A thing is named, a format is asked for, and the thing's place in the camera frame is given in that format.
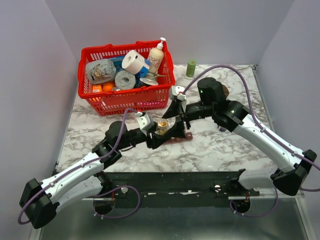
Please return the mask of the clear pill bottle yellow pills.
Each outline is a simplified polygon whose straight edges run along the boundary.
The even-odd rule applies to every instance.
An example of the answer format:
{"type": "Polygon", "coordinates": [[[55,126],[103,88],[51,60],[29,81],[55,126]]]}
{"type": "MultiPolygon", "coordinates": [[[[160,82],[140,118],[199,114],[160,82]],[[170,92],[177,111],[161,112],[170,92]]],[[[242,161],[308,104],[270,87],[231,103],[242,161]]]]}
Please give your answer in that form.
{"type": "Polygon", "coordinates": [[[157,121],[156,133],[158,135],[164,135],[169,129],[169,123],[166,119],[161,118],[157,121]]]}

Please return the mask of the red weekly pill organizer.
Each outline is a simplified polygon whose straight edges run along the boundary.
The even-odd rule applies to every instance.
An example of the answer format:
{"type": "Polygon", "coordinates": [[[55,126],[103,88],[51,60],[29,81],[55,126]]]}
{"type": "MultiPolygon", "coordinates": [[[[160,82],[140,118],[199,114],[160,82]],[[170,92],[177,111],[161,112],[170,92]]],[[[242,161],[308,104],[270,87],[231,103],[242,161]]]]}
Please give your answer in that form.
{"type": "Polygon", "coordinates": [[[170,140],[166,141],[165,144],[177,144],[177,143],[182,143],[182,142],[188,142],[193,139],[193,135],[191,132],[186,132],[185,137],[173,137],[170,140]]]}

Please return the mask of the green lid of bottle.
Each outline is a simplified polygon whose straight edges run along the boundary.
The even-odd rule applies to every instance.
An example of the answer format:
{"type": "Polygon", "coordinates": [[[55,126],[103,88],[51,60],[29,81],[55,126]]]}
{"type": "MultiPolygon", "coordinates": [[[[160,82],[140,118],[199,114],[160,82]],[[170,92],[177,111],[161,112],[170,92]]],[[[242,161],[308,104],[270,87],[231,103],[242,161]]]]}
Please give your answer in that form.
{"type": "Polygon", "coordinates": [[[197,62],[195,59],[190,59],[187,62],[187,68],[186,68],[186,73],[185,73],[185,75],[187,77],[192,78],[194,76],[196,65],[197,65],[197,62]]]}

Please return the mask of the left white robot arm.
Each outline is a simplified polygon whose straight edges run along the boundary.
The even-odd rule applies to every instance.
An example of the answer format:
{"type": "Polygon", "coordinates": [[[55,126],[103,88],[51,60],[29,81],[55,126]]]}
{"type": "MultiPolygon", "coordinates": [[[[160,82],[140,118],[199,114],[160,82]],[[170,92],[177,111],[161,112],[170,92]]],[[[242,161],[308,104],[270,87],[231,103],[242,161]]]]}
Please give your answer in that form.
{"type": "Polygon", "coordinates": [[[86,197],[107,197],[111,185],[102,180],[104,170],[115,164],[122,149],[146,143],[150,149],[157,149],[174,138],[174,129],[164,134],[154,121],[138,118],[139,127],[128,130],[124,121],[115,121],[105,132],[105,137],[84,158],[69,168],[42,181],[29,180],[23,189],[19,205],[21,212],[17,222],[31,224],[39,229],[51,222],[58,211],[67,204],[86,197]]]}

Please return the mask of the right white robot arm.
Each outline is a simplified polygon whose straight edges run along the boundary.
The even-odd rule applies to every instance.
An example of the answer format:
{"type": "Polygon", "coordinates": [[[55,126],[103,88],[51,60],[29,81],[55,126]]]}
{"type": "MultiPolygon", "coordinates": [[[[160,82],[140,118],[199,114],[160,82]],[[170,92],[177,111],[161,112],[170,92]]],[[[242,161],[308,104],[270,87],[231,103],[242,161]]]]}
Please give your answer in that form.
{"type": "Polygon", "coordinates": [[[200,101],[187,104],[185,88],[172,86],[169,90],[171,105],[163,118],[179,116],[190,128],[191,121],[211,117],[218,126],[246,139],[276,164],[271,168],[244,170],[230,183],[234,195],[241,196],[253,188],[276,188],[288,196],[295,196],[310,172],[310,163],[315,161],[316,153],[294,147],[254,120],[246,106],[226,98],[222,83],[214,78],[199,80],[197,88],[200,101]]]}

